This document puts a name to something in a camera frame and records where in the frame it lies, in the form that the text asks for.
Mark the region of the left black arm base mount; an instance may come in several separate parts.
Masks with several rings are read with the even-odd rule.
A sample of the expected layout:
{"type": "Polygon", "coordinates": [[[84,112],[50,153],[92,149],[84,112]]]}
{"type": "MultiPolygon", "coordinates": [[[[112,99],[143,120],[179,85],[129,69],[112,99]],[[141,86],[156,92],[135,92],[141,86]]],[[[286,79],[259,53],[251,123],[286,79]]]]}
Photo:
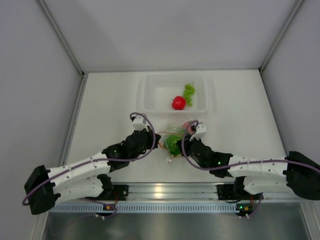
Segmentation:
{"type": "Polygon", "coordinates": [[[126,201],[129,194],[129,186],[126,184],[115,184],[112,190],[107,191],[106,201],[126,201]]]}

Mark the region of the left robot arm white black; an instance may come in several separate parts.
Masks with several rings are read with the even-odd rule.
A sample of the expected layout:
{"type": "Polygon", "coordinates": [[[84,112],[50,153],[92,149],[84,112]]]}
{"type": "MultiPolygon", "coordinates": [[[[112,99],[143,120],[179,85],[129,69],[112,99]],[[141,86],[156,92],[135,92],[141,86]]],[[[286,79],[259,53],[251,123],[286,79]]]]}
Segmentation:
{"type": "Polygon", "coordinates": [[[148,126],[84,160],[52,168],[40,165],[24,184],[22,205],[28,206],[32,215],[39,215],[71,200],[107,201],[115,191],[109,174],[145,158],[160,139],[148,126]]]}

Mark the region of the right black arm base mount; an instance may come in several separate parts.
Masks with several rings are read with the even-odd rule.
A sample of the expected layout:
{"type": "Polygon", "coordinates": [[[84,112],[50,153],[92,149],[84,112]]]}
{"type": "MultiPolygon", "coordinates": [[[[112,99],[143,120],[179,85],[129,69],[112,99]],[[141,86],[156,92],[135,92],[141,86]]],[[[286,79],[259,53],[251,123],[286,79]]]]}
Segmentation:
{"type": "Polygon", "coordinates": [[[249,197],[246,193],[237,193],[234,190],[233,184],[218,184],[216,186],[218,199],[220,201],[227,201],[227,202],[236,202],[242,200],[248,200],[249,197]]]}

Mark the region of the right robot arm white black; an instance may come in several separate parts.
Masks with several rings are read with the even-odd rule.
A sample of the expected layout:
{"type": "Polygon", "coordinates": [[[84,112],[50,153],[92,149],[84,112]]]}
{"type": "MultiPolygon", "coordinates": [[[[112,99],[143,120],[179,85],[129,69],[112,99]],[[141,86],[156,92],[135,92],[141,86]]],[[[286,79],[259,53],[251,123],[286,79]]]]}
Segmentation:
{"type": "Polygon", "coordinates": [[[213,151],[190,134],[177,146],[194,168],[217,178],[234,178],[236,193],[294,193],[306,200],[320,199],[320,166],[298,151],[277,159],[245,158],[213,151]]]}

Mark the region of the green fake grapes bunch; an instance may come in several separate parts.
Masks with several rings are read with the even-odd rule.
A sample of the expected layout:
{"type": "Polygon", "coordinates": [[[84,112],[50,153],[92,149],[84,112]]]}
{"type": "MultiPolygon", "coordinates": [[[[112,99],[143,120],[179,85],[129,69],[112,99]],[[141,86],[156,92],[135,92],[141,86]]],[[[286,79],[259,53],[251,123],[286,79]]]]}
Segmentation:
{"type": "Polygon", "coordinates": [[[193,106],[193,96],[195,92],[196,92],[196,89],[193,83],[187,83],[184,85],[184,92],[182,96],[189,107],[193,106]]]}

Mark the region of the red fake apple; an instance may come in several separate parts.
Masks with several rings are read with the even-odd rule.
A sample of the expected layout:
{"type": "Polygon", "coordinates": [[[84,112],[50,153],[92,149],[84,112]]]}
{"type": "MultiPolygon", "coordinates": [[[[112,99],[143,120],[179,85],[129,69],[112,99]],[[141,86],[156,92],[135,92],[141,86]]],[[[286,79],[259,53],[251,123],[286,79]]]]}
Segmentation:
{"type": "Polygon", "coordinates": [[[177,111],[182,111],[185,107],[186,107],[187,101],[183,96],[176,96],[173,100],[172,100],[172,104],[171,107],[174,110],[177,111]]]}

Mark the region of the clear zip bag orange seal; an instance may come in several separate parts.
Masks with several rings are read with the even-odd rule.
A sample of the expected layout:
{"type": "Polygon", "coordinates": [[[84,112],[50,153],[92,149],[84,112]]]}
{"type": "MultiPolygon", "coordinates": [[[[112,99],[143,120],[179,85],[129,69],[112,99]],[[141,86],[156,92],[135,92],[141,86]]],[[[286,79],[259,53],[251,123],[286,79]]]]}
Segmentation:
{"type": "Polygon", "coordinates": [[[182,158],[182,151],[178,147],[178,141],[182,140],[185,131],[188,135],[195,133],[193,126],[198,123],[193,123],[193,119],[175,119],[169,121],[166,126],[157,134],[161,136],[158,146],[161,147],[166,153],[166,160],[170,164],[173,159],[182,158]]]}

